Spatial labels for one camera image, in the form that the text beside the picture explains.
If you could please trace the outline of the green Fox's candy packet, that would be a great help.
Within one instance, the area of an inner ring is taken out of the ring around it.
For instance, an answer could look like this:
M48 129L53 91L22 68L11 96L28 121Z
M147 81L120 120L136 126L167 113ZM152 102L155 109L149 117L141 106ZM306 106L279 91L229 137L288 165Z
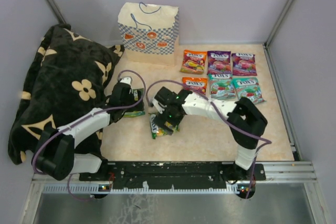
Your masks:
M157 137L162 137L165 135L168 135L168 131L159 127L155 122L154 119L156 118L156 113L150 113L150 127L151 127L151 135L153 139L156 139ZM180 126L176 125L173 126L169 122L165 123L165 126L167 126L170 130L172 130L174 133L180 131Z
M134 102L133 103L136 103L142 97L142 94L144 93L144 89L143 88L133 89L132 92L133 92L133 96L134 96ZM127 111L124 114L124 117L134 118L134 117L138 117L138 116L142 116L142 115L145 115L145 108L144 108L144 102L143 101L141 101L136 106L127 109Z

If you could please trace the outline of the orange Fox's candy packet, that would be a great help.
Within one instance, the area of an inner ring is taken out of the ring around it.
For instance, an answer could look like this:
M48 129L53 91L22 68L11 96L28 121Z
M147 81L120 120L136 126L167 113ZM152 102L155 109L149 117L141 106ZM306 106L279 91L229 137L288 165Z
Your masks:
M185 85L186 90L194 90L201 94L206 94L208 79L207 78L195 78L195 77L183 77L182 82Z
M180 72L191 74L203 74L207 51L184 50Z

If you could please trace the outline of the teal Fox's candy packet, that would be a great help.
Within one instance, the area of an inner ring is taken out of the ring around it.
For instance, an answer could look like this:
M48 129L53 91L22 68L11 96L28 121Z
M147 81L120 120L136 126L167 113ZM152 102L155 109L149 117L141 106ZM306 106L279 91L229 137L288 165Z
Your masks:
M266 102L257 78L235 78L232 82L238 99L248 98L253 104Z
M211 98L227 100L236 97L231 74L208 74L208 80Z

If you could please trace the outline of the pink Fox's candy packet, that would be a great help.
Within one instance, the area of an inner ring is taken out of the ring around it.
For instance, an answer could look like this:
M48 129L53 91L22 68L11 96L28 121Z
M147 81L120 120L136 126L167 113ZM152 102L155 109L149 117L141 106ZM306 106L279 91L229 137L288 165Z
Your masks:
M208 51L207 74L231 74L230 51Z

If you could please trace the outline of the blue checkered paper bag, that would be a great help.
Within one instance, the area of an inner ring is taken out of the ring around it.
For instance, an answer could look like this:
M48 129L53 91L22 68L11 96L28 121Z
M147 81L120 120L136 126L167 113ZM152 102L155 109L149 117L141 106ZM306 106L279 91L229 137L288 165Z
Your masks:
M175 65L178 7L126 2L118 14L118 27L128 60Z

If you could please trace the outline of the purple Fox's candy packet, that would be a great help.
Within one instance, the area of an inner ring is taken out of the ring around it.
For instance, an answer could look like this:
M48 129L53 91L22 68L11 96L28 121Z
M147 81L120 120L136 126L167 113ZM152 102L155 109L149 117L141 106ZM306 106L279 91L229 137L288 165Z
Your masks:
M233 53L231 59L234 76L257 76L254 54Z

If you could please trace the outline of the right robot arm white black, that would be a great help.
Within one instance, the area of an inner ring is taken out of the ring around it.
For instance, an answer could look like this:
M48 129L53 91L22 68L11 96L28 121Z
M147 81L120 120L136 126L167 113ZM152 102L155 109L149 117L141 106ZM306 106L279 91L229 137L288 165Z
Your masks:
M211 100L201 93L180 90L175 93L162 87L152 99L158 111L154 121L167 134L179 125L186 115L203 116L226 123L238 144L234 161L233 180L245 180L254 176L258 142L265 132L267 119L248 99L238 101Z

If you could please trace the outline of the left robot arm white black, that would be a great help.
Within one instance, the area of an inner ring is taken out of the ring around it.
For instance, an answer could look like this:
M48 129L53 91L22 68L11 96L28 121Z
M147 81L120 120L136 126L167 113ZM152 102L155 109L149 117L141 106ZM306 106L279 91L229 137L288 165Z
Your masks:
M130 77L120 79L113 87L108 105L90 112L56 129L46 128L33 155L33 169L56 180L68 175L90 173L98 180L108 177L109 167L104 158L91 154L78 154L76 147L100 129L119 121L126 110L137 105Z

